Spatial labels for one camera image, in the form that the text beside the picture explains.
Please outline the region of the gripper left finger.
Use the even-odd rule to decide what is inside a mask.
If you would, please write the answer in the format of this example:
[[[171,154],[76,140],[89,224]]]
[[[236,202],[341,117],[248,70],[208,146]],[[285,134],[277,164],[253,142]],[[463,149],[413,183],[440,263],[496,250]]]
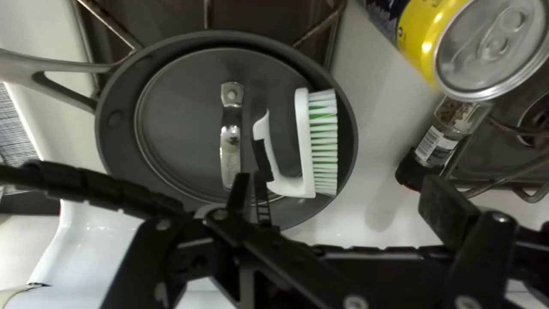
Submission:
[[[365,288],[318,249],[243,219],[249,181],[238,174],[226,207],[203,219],[173,198],[122,182],[108,201],[145,222],[101,309],[176,309],[188,282],[202,278],[237,309],[370,309]]]

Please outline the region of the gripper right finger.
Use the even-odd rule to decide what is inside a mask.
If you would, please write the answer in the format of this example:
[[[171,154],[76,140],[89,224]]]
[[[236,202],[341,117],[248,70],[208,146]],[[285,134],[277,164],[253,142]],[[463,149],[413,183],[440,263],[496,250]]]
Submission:
[[[439,176],[424,178],[418,212],[454,254],[443,309],[521,309],[506,298],[511,279],[549,309],[549,221],[532,230],[506,213],[480,210]]]

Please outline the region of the white brush with green bristles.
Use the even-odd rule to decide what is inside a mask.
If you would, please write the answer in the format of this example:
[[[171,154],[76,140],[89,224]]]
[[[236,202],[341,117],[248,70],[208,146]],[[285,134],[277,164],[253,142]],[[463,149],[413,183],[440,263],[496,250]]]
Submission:
[[[334,89],[294,93],[295,137],[301,175],[284,176],[276,161],[267,108],[252,126],[253,152],[269,191],[294,198],[336,196],[338,191],[338,101]]]

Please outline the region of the grey frying pan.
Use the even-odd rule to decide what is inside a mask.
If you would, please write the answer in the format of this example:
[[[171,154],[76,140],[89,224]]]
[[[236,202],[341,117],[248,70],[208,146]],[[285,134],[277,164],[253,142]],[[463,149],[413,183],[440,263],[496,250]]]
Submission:
[[[243,173],[250,175],[250,181],[247,198],[241,212],[249,214],[246,208],[248,205],[259,203],[270,205],[273,225],[279,226],[283,230],[307,221],[324,210],[335,199],[334,196],[321,194],[315,198],[294,198],[268,191],[265,179],[259,171],[254,151],[253,156],[257,170],[243,172],[241,168],[241,138],[244,88],[237,82],[225,82],[221,85],[223,112],[219,151],[222,185],[228,193],[227,197],[220,202],[202,202],[185,196],[174,188],[169,188],[147,164],[145,155],[139,148],[135,131],[135,115],[139,99],[147,84],[160,70],[146,82],[135,97],[131,97],[128,91],[122,92],[121,96],[114,93],[106,94],[103,97],[98,96],[94,74],[107,73],[112,68],[114,68],[113,64],[60,61],[33,57],[0,48],[1,81],[41,92],[87,111],[95,117],[96,145],[108,174],[176,198],[182,201],[185,209],[189,212],[197,211],[203,206],[214,203],[225,204],[232,191],[236,176]],[[311,63],[311,69],[311,77],[302,73],[312,84],[312,88],[307,88],[309,91],[328,89],[336,91],[338,101],[338,192],[341,192],[351,176],[358,155],[356,118],[347,96],[331,77],[331,74],[319,67],[315,61]],[[252,127],[251,146],[253,149]]]

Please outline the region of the dark stove burner grate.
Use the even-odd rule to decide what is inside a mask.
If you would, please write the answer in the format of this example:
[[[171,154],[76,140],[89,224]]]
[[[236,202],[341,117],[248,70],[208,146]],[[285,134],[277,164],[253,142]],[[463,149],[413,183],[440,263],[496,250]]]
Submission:
[[[527,203],[549,195],[549,69],[495,100],[442,176],[472,198],[510,190]]]
[[[271,55],[308,78],[329,70],[348,0],[69,0],[96,64],[96,94],[131,97],[169,61],[210,47]]]

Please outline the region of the glass pepper grinder black cap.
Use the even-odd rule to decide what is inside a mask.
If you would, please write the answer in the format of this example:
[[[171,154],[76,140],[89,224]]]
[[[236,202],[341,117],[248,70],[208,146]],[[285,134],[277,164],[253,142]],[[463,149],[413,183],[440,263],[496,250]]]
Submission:
[[[492,111],[494,102],[465,102],[445,96],[435,108],[432,124],[421,141],[410,149],[395,172],[396,181],[420,192],[423,179],[439,176],[458,144],[472,135]]]

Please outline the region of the yellow drink can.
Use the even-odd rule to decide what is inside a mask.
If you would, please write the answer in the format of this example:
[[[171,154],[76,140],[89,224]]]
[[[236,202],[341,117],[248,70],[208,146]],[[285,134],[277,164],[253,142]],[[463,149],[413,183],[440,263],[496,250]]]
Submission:
[[[469,102],[500,97],[549,59],[549,0],[358,0],[423,78]]]

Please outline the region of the grey woven cloth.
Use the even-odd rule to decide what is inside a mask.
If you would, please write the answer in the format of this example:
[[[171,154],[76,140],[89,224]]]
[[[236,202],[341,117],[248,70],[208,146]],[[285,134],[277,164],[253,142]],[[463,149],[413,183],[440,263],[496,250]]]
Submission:
[[[32,145],[6,87],[0,82],[0,164],[19,166],[37,160]],[[0,185],[0,214],[58,216],[60,201],[41,192]]]

